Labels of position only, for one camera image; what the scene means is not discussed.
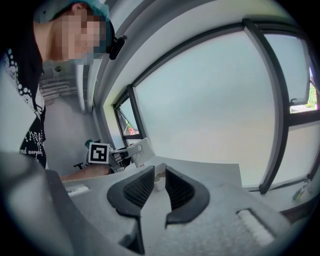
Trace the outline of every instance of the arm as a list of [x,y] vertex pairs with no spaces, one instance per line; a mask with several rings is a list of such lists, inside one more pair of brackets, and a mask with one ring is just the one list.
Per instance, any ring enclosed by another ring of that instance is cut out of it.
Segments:
[[62,182],[89,179],[110,174],[111,168],[106,164],[92,164],[75,173],[61,176]]

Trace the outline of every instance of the black headphone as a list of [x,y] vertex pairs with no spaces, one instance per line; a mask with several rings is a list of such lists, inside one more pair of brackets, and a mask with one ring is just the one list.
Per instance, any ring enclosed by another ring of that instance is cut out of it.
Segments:
[[106,48],[106,53],[109,54],[110,60],[115,60],[121,51],[122,47],[125,45],[127,41],[127,37],[125,35],[116,38],[115,37],[115,29],[109,20],[110,28],[111,28],[111,46]]

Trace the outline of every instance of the window frame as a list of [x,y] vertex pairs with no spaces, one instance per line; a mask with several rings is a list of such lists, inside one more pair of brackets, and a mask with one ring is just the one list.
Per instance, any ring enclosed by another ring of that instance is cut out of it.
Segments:
[[[280,168],[282,159],[285,154],[288,135],[289,135],[289,127],[300,125],[300,124],[308,124],[316,121],[320,121],[320,109],[308,111],[308,112],[298,112],[291,114],[290,113],[290,99],[288,93],[288,87],[286,84],[285,76],[282,71],[279,60],[273,51],[271,45],[266,39],[264,34],[277,34],[284,36],[294,36],[300,39],[303,39],[306,42],[306,46],[308,49],[308,54],[310,56],[310,68],[313,75],[313,80],[315,84],[315,89],[317,91],[317,104],[320,103],[318,99],[319,97],[319,89],[320,84],[318,83],[318,76],[320,76],[319,72],[319,63],[317,61],[317,57],[315,56],[315,51],[312,48],[311,42],[308,40],[308,37],[295,25],[286,22],[276,22],[276,21],[263,21],[256,19],[245,18],[242,22],[225,25],[222,27],[214,28],[208,30],[206,32],[200,33],[181,44],[177,45],[173,49],[166,52],[160,58],[158,58],[154,63],[152,63],[149,67],[147,67],[133,82],[132,84],[127,86],[126,91],[120,96],[117,103],[114,105],[114,109],[118,108],[121,103],[123,103],[127,98],[130,98],[132,111],[135,117],[135,121],[137,123],[139,133],[141,134],[141,138],[136,136],[135,139],[143,139],[146,138],[146,132],[143,127],[143,122],[140,115],[140,106],[137,103],[137,97],[135,92],[135,87],[137,87],[146,77],[152,74],[155,70],[161,67],[163,64],[174,58],[175,56],[181,54],[182,52],[200,44],[210,39],[220,37],[223,35],[245,31],[249,38],[252,40],[253,44],[259,51],[261,57],[265,61],[265,66],[269,69],[270,74],[273,78],[272,89],[274,93],[275,99],[275,107],[278,108],[278,111],[275,113],[276,122],[278,131],[275,134],[273,140],[273,150],[271,152],[271,157],[269,159],[268,168],[262,178],[262,181],[258,187],[247,187],[249,191],[259,191],[261,194],[265,194],[267,191],[282,188],[286,186],[290,186],[292,184],[296,184],[298,182],[302,182],[307,179],[312,179],[319,168],[320,165],[320,144],[318,147],[318,151],[316,154],[316,158],[312,165],[310,172],[306,176],[297,177],[295,179],[286,180],[281,183],[272,184],[277,172]],[[128,145],[126,139],[128,136],[124,138],[122,135],[122,139],[125,145]]]

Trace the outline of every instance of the person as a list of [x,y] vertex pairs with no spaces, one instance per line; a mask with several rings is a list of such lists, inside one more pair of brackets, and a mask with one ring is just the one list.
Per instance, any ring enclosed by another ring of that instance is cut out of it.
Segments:
[[[52,20],[37,23],[32,13],[11,33],[0,64],[0,151],[28,155],[48,169],[43,144],[46,106],[38,84],[42,64],[108,52],[114,40],[108,15],[108,6],[99,1],[69,0]],[[109,167],[101,170],[83,169],[76,177],[110,172]]]

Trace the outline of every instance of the black t-shirt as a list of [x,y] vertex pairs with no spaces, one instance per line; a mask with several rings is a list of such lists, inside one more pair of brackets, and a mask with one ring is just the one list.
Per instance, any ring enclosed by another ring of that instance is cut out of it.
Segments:
[[[4,141],[6,146],[2,145],[0,149],[8,148],[9,152],[16,151],[29,155],[45,168],[47,158],[43,142],[46,139],[44,133],[46,107],[39,90],[42,70],[42,58],[36,43],[31,15],[30,19],[24,20],[23,27],[19,26],[16,33],[11,34],[1,58],[0,93],[7,94],[8,101],[12,99],[12,102],[7,103],[7,99],[2,95],[0,107],[6,110],[0,112],[0,118],[1,122],[7,122],[7,125],[0,124],[3,126],[1,132],[6,133],[1,135],[1,141]],[[23,99],[24,105],[14,92]],[[12,130],[8,127],[8,123],[14,124]],[[10,139],[13,144],[20,140],[20,147],[16,146],[18,142],[11,145]]]

